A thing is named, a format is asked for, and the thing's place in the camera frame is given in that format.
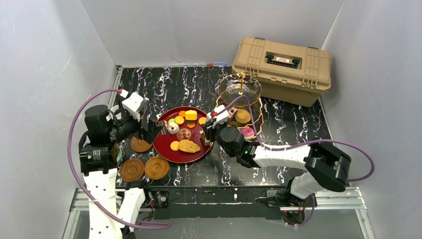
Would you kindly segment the dark red round tray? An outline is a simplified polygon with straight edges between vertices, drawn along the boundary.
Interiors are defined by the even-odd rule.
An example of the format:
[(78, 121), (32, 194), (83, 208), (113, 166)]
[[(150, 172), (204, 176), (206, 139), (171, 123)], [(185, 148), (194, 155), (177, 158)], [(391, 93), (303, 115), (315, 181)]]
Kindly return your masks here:
[[(197, 112), (197, 119), (200, 119), (202, 117), (205, 117), (207, 114), (197, 108), (189, 107), (189, 106), (183, 106), (183, 107), (176, 107), (171, 110), (168, 110), (160, 115), (158, 118), (159, 121), (165, 120), (166, 122), (169, 122), (170, 119), (175, 119), (177, 116), (179, 116), (179, 112), (181, 111), (188, 111), (188, 110), (194, 110)], [(197, 161), (205, 155), (210, 152), (212, 149), (212, 143), (209, 145), (204, 145), (201, 139), (201, 131), (202, 127), (199, 124), (199, 121), (197, 120), (195, 123), (195, 126), (193, 128), (190, 128), (187, 126), (187, 123), (184, 122), (182, 125), (179, 125), (179, 131), (176, 134), (166, 134), (162, 135), (159, 133), (156, 137), (156, 139), (153, 142), (154, 149), (157, 151), (157, 153), (163, 157), (164, 159), (174, 162), (174, 163), (190, 163)], [(171, 149), (171, 143), (174, 141), (180, 141), (180, 140), (189, 140), (192, 141), (194, 144), (199, 146), (199, 151), (193, 153), (193, 152), (184, 152), (181, 150), (174, 151)]]

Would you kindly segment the pink frosted donut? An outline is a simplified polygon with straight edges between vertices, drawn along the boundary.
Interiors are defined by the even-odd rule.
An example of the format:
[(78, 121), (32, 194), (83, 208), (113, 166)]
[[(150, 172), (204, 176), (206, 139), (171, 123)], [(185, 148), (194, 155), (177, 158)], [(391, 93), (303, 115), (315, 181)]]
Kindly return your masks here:
[(241, 128), (239, 131), (241, 134), (243, 134), (246, 140), (251, 140), (255, 137), (255, 132), (253, 128), (245, 127), (245, 128)]

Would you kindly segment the small decorated white cake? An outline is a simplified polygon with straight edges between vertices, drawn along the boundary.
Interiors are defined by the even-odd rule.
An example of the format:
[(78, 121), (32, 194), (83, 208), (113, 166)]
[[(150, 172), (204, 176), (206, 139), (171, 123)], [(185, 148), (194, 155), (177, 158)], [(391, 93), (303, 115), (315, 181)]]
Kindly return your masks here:
[(203, 130), (200, 131), (200, 136), (201, 136), (202, 145), (204, 147), (209, 146), (211, 142), (207, 139), (206, 134)]

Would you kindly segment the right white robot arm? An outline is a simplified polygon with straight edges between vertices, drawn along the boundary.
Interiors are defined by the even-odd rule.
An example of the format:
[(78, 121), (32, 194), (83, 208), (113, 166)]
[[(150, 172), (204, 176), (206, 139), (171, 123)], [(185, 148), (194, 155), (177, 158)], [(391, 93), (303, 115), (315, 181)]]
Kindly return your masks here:
[(277, 166), (304, 170), (304, 174), (294, 177), (286, 187), (286, 193), (298, 199), (303, 200), (323, 189), (345, 191), (351, 158), (329, 142), (316, 140), (293, 149), (269, 149), (259, 142), (245, 140), (232, 126), (210, 124), (202, 128), (204, 139), (217, 142), (229, 157), (246, 168)]

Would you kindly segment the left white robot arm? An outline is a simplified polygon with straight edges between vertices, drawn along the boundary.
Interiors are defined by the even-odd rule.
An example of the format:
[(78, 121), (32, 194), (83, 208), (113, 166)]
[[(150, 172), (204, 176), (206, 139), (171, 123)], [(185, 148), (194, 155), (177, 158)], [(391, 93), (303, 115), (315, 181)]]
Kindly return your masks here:
[(135, 134), (152, 143), (160, 127), (156, 119), (142, 119), (144, 105), (122, 103), (110, 110), (97, 105), (85, 111), (87, 131), (79, 142), (79, 159), (89, 198), (91, 239), (134, 239), (136, 219), (144, 203), (144, 183), (126, 188), (120, 205), (116, 203), (119, 144)]

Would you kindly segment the three-tier glass cake stand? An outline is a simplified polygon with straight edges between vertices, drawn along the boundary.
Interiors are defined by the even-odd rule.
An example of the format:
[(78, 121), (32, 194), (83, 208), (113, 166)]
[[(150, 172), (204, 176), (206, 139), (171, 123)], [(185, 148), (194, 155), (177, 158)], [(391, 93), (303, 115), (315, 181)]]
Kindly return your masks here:
[(233, 103), (231, 107), (249, 111), (251, 114), (250, 122), (240, 124), (236, 121), (234, 115), (232, 117), (229, 116), (227, 124), (236, 127), (238, 130), (245, 127), (253, 128), (256, 137), (261, 132), (261, 127), (264, 122), (261, 92), (261, 84), (246, 72), (231, 74), (219, 82), (216, 106), (227, 106), (228, 104)]

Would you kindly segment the orange muffin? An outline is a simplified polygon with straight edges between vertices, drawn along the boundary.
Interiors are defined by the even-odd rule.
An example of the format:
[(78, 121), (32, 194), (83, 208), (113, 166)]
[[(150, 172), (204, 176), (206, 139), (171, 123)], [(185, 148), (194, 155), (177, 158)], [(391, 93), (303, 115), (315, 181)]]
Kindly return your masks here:
[(235, 114), (235, 119), (240, 124), (246, 124), (251, 121), (251, 114), (244, 109), (238, 109)]

